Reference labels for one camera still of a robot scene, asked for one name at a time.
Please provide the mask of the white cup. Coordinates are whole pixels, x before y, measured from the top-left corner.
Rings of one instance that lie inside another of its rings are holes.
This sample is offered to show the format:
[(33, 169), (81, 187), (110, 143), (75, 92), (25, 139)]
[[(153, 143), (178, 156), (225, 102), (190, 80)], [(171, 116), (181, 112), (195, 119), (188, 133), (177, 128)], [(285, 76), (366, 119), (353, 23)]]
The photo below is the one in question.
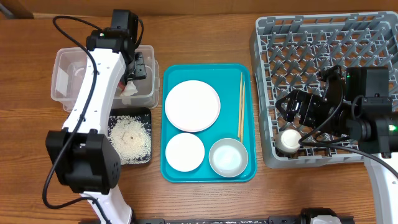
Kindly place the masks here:
[(300, 148), (301, 134), (294, 129), (286, 129), (280, 132), (275, 140), (276, 148), (284, 154), (294, 154)]

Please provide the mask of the white tissue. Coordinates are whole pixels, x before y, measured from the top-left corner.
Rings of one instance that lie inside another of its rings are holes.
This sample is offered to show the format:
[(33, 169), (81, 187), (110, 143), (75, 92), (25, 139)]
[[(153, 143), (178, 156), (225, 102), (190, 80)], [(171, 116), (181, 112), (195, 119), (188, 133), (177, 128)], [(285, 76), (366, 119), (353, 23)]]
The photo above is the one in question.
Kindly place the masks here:
[(130, 105), (131, 100), (127, 98), (128, 96), (132, 96), (137, 93), (137, 88), (133, 81), (128, 81), (125, 85), (121, 82), (119, 83), (119, 87), (121, 89), (120, 97), (122, 98), (122, 103), (124, 105)]

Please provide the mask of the pink bowl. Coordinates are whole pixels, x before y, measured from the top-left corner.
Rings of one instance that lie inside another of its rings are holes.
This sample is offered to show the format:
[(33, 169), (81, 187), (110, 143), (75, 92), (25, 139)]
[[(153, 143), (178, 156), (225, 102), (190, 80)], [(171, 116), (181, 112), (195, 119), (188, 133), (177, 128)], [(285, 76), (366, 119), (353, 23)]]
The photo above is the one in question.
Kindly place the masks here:
[(190, 172), (198, 168), (203, 162), (205, 147), (196, 135), (180, 133), (167, 143), (165, 157), (173, 169), (180, 172)]

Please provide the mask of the red snack wrapper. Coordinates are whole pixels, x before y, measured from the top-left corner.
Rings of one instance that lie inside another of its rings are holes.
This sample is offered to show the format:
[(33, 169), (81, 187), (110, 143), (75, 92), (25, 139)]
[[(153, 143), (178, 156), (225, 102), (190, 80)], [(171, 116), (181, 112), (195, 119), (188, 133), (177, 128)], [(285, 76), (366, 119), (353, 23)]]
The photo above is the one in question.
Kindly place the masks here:
[(123, 85), (121, 82), (118, 83), (118, 89), (120, 89), (121, 91), (123, 90)]

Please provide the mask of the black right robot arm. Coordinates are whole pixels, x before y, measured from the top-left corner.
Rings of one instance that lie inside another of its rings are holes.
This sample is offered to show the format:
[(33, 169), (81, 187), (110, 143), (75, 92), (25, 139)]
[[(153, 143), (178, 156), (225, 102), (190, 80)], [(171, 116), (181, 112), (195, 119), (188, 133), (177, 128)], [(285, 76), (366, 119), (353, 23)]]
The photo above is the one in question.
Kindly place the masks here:
[(397, 223), (397, 112), (389, 96), (386, 67), (335, 65), (318, 72), (323, 96), (293, 90), (275, 107), (287, 122), (311, 131), (300, 146), (339, 149), (364, 156), (378, 223)]

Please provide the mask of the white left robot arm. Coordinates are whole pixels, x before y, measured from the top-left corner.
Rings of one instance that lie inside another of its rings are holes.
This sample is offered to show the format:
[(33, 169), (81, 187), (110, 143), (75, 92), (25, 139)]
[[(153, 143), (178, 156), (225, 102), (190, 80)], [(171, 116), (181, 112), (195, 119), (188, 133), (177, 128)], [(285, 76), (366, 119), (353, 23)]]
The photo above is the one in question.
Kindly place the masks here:
[[(130, 10), (115, 9), (110, 27), (93, 28), (85, 45), (76, 43), (88, 60), (75, 105), (62, 129), (49, 131), (45, 140), (52, 168), (44, 183), (42, 200), (50, 209), (86, 200), (100, 223), (134, 223), (135, 214), (118, 187), (120, 156), (107, 135), (119, 83), (147, 76), (143, 56), (136, 52), (144, 23)], [(61, 205), (50, 204), (47, 191), (54, 175), (80, 197)]]

